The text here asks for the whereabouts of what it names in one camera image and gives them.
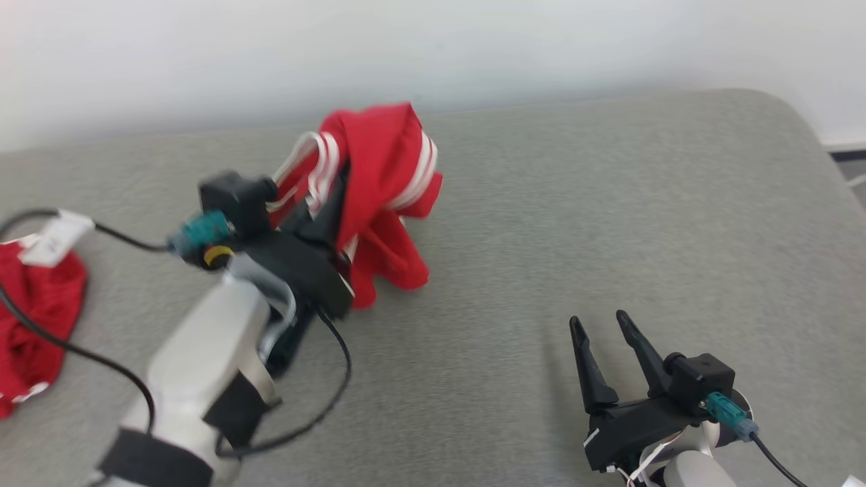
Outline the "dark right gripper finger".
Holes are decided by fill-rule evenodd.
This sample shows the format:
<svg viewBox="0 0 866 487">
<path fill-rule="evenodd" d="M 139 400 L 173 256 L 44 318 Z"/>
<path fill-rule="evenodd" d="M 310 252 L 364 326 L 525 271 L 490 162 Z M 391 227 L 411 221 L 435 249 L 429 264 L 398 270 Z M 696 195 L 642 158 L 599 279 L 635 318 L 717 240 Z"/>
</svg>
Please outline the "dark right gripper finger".
<svg viewBox="0 0 866 487">
<path fill-rule="evenodd" d="M 669 374 L 665 371 L 663 360 L 659 352 L 652 346 L 650 340 L 641 333 L 638 326 L 624 309 L 616 311 L 616 321 L 628 345 L 636 354 L 649 390 L 650 398 L 662 397 L 667 394 L 669 387 Z"/>
<path fill-rule="evenodd" d="M 618 394 L 606 384 L 591 351 L 589 336 L 578 317 L 570 318 L 569 329 L 585 412 L 597 414 L 604 408 L 616 406 Z"/>
</svg>

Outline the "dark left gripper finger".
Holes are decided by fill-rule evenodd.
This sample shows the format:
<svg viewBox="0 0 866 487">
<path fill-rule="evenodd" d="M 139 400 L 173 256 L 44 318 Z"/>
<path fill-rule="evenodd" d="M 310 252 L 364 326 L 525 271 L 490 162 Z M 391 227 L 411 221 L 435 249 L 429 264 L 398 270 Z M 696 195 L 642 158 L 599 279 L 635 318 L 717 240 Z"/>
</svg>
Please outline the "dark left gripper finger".
<svg viewBox="0 0 866 487">
<path fill-rule="evenodd" d="M 347 164 L 338 172 L 331 193 L 322 203 L 321 209 L 311 224 L 313 239 L 337 239 L 342 221 L 344 194 L 348 185 L 350 165 Z"/>
</svg>

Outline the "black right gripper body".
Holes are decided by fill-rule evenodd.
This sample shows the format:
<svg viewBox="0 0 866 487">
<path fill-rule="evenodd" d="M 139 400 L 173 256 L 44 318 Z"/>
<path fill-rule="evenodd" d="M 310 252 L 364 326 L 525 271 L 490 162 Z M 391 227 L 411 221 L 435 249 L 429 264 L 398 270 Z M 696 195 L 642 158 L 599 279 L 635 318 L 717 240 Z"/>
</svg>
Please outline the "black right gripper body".
<svg viewBox="0 0 866 487">
<path fill-rule="evenodd" d="M 589 414 L 585 455 L 593 471 L 634 463 L 643 450 L 706 420 L 702 407 L 681 406 L 668 396 L 598 408 Z"/>
</svg>

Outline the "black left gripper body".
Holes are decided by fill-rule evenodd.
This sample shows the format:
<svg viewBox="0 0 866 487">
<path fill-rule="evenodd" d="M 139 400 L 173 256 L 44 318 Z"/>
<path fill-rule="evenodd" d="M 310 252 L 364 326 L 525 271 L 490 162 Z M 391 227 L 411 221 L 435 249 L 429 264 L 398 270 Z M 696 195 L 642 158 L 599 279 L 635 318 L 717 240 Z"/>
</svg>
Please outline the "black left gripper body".
<svg viewBox="0 0 866 487">
<path fill-rule="evenodd" d="M 272 300 L 258 355 L 275 378 L 290 369 L 313 318 L 343 319 L 355 301 L 348 260 L 336 247 L 341 218 L 341 210 L 313 218 L 301 208 L 236 256 L 236 277 Z"/>
</svg>

